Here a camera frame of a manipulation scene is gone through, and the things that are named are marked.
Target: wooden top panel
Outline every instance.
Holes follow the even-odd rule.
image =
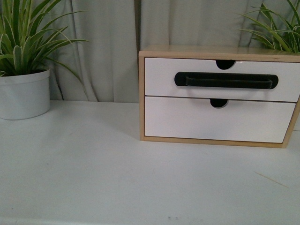
[[[246,60],[271,62],[300,62],[300,54],[263,48],[195,46],[195,45],[150,45],[139,52],[140,57]]]

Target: white drawer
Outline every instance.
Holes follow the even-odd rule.
[[[282,143],[295,103],[146,97],[145,136]]]
[[[145,95],[225,98],[242,100],[297,102],[300,94],[300,63],[236,61],[226,70],[215,60],[145,58]],[[233,74],[271,74],[278,76],[278,85],[271,90],[211,87],[180,87],[174,82],[178,72]]]

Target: white pot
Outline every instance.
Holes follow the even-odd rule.
[[[21,120],[50,109],[50,71],[0,77],[0,118]]]

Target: curtain fold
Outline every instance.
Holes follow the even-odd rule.
[[[88,40],[57,54],[57,59],[78,72],[84,84],[83,88],[68,70],[54,66],[64,99],[138,102],[134,0],[67,0],[55,10],[55,14],[86,10],[54,25],[68,26],[65,34],[70,38]],[[58,88],[52,87],[52,91],[56,99]]]
[[[285,0],[143,0],[141,49],[153,44],[261,47],[240,29],[253,28],[241,14],[262,3],[283,15],[291,12]]]

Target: gray curtain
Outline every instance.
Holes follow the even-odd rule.
[[[138,102],[134,0],[66,0],[50,16],[81,10],[87,12],[64,17],[55,27],[69,26],[68,37],[89,41],[57,54],[78,72],[86,94],[69,71],[50,65],[51,99]]]
[[[285,0],[143,0],[141,49],[151,44],[260,47],[239,29],[253,28],[240,14],[263,2],[284,15],[291,12]]]

